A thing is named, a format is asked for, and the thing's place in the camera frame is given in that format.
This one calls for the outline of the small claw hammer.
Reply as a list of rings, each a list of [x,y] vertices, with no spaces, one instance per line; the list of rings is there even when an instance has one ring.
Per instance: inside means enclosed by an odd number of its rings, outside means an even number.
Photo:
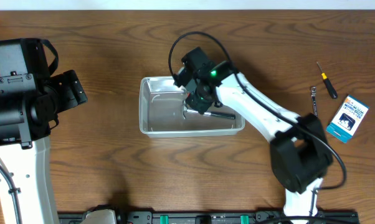
[[[200,115],[200,113],[198,111],[193,110],[191,108],[188,108],[186,106],[183,106],[183,108],[182,108],[183,118],[186,118],[186,114],[198,114],[198,115]],[[234,114],[211,112],[211,111],[204,112],[202,115],[207,116],[207,117],[216,117],[216,118],[224,118],[224,119],[235,119],[236,118],[236,116]]]

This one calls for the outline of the clear plastic container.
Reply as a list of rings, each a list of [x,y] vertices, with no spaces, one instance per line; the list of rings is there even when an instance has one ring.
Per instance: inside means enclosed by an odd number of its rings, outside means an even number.
[[[151,138],[234,135],[245,128],[245,119],[227,106],[210,107],[211,112],[229,113],[235,119],[198,114],[182,116],[186,90],[174,85],[172,77],[146,77],[140,85],[140,131]]]

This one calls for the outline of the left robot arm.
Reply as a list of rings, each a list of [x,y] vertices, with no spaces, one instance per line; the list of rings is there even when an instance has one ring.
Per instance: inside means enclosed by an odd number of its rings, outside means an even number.
[[[87,101],[73,70],[56,74],[45,39],[0,40],[0,204],[6,223],[58,223],[50,134],[59,113]]]

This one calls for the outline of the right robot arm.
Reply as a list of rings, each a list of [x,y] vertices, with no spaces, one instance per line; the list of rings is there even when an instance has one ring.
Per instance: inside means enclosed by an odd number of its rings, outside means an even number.
[[[333,158],[318,117],[300,116],[258,91],[231,62],[216,64],[199,47],[182,59],[173,75],[188,92],[186,104],[200,114],[227,106],[270,144],[272,172],[285,188],[285,216],[317,215],[317,193]]]

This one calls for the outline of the black yellow screwdriver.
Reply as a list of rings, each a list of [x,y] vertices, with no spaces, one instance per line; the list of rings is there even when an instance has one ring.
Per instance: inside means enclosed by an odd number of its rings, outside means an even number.
[[[320,72],[321,72],[321,76],[322,76],[322,80],[323,80],[323,83],[325,84],[325,87],[328,91],[328,94],[330,95],[330,97],[332,99],[337,99],[338,98],[338,94],[337,94],[337,91],[335,90],[335,88],[333,87],[330,79],[326,76],[326,73],[323,71],[321,65],[319,64],[319,62],[316,62],[316,65],[318,66]]]

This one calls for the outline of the blue white product box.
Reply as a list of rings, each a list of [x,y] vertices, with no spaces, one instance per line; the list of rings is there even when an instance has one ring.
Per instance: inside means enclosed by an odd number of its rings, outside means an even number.
[[[354,136],[368,110],[369,106],[348,95],[327,125],[326,131],[341,142],[347,143]]]

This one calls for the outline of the black mounting rail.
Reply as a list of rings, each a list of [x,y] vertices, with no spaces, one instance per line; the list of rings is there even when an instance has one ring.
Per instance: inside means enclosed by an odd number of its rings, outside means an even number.
[[[115,212],[116,223],[126,224],[253,224],[253,223],[293,223],[282,211],[257,210],[245,212],[155,212],[140,210],[125,212],[111,205],[99,205],[86,212],[60,212],[60,223],[84,223],[89,215],[106,209]]]

